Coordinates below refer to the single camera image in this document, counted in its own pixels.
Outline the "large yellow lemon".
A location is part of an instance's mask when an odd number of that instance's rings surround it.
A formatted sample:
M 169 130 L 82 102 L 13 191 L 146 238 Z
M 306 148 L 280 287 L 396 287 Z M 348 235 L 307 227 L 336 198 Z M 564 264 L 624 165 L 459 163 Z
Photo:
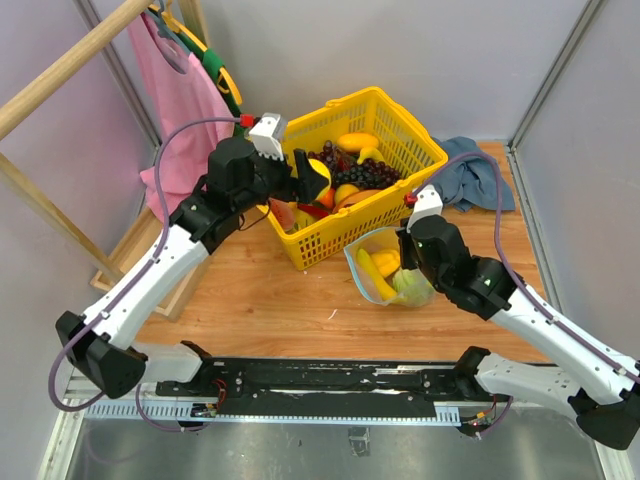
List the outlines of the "large yellow lemon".
M 315 201 L 331 187 L 331 173 L 319 160 L 310 159 L 309 166 L 311 167 L 310 196 L 311 200 Z

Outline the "orange fruit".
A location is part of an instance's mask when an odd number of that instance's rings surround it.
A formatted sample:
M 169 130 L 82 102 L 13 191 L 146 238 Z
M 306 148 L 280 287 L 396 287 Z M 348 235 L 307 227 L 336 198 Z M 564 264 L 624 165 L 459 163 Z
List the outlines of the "orange fruit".
M 326 210 L 333 210 L 335 207 L 335 190 L 329 188 L 325 194 L 316 200 Z

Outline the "yellow bell pepper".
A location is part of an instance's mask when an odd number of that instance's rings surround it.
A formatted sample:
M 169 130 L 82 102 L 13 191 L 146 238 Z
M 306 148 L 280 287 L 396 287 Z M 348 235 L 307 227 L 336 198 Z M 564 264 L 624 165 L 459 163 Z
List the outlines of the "yellow bell pepper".
M 400 253 L 395 249 L 383 249 L 370 254 L 383 278 L 388 278 L 401 267 Z

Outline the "clear zip top bag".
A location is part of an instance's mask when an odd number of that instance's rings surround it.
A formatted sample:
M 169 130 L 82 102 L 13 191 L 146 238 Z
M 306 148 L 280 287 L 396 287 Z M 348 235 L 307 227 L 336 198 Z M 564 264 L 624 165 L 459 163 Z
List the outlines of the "clear zip top bag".
M 344 248 L 353 280 L 360 294 L 373 304 L 426 306 L 434 299 L 435 290 L 419 270 L 401 266 L 396 230 L 373 230 Z

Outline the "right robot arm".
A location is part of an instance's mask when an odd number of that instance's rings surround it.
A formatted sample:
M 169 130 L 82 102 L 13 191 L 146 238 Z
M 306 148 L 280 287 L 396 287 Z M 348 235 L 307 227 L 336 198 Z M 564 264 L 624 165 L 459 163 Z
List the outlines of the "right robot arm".
M 504 261 L 473 255 L 440 215 L 404 219 L 402 264 L 416 267 L 457 308 L 525 339 L 559 372 L 470 347 L 456 364 L 455 392 L 521 398 L 574 420 L 591 439 L 626 450 L 639 432 L 639 362 L 604 344 L 551 307 Z

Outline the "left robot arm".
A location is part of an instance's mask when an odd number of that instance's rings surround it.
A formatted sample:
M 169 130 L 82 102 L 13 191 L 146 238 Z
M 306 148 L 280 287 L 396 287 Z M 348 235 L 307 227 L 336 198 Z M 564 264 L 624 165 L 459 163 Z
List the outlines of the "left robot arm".
M 244 214 L 271 199 L 311 203 L 331 186 L 328 168 L 293 152 L 289 165 L 261 152 L 253 141 L 232 137 L 210 153 L 208 171 L 170 215 L 163 231 L 135 266 L 82 314 L 65 312 L 56 322 L 63 354 L 110 399 L 141 383 L 174 381 L 190 394 L 207 393 L 214 371 L 207 354 L 191 342 L 142 345 L 137 333 L 182 278 L 203 263 L 231 234 Z

